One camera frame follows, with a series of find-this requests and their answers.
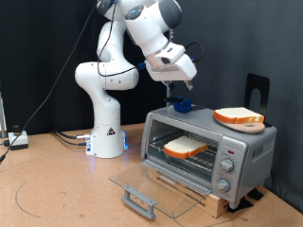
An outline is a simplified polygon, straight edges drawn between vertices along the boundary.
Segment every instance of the control knob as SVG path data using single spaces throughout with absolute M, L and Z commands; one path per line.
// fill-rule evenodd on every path
M 217 189 L 222 190 L 223 192 L 227 192 L 230 188 L 229 182 L 225 179 L 219 180 L 216 186 Z
M 227 172 L 231 172 L 234 169 L 234 164 L 229 159 L 224 159 L 223 161 L 221 161 L 220 166 L 222 167 L 222 169 L 226 170 Z

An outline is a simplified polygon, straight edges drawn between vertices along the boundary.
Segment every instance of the bread slice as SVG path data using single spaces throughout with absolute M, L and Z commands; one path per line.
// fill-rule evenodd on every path
M 247 110 L 244 107 L 223 108 L 214 112 L 214 117 L 229 124 L 262 123 L 264 116 Z
M 190 139 L 186 136 L 181 136 L 180 138 L 172 140 L 164 145 L 165 153 L 179 159 L 186 159 L 207 149 L 208 144 Z

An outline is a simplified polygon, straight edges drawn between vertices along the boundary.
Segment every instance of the wooden block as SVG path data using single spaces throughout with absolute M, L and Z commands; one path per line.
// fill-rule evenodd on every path
M 228 201 L 216 197 L 215 195 L 209 194 L 205 197 L 205 195 L 201 194 L 198 191 L 195 191 L 189 188 L 187 185 L 182 183 L 178 183 L 173 179 L 160 174 L 156 170 L 150 168 L 149 171 L 149 178 L 159 183 L 160 185 L 166 187 L 168 190 L 172 191 L 173 193 L 177 194 L 181 198 L 186 201 L 189 201 L 193 204 L 199 202 L 196 206 L 201 210 L 207 212 L 214 218 L 219 217 L 222 213 L 224 213 L 227 209 Z

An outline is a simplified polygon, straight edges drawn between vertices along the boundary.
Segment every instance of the table surface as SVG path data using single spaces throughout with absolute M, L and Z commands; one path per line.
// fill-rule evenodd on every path
M 213 218 L 193 207 L 177 219 L 155 210 L 155 220 L 138 215 L 109 180 L 141 162 L 144 124 L 122 126 L 129 150 L 113 159 L 88 156 L 52 134 L 28 137 L 29 148 L 10 151 L 0 165 L 1 226 L 303 226 L 303 216 L 262 187 L 251 208 Z M 77 135 L 87 131 L 71 131 Z

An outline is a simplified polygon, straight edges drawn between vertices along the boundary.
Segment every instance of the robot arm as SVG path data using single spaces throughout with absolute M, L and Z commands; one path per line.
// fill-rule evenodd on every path
M 182 11 L 174 0 L 101 0 L 98 12 L 112 20 L 99 35 L 98 57 L 76 69 L 76 82 L 91 97 L 95 123 L 86 143 L 86 154 L 113 158 L 123 153 L 124 133 L 120 126 L 120 104 L 106 90 L 133 89 L 138 82 L 136 68 L 123 56 L 126 29 L 146 57 L 154 80 L 192 80 L 196 68 L 185 49 L 163 35 L 180 24 Z

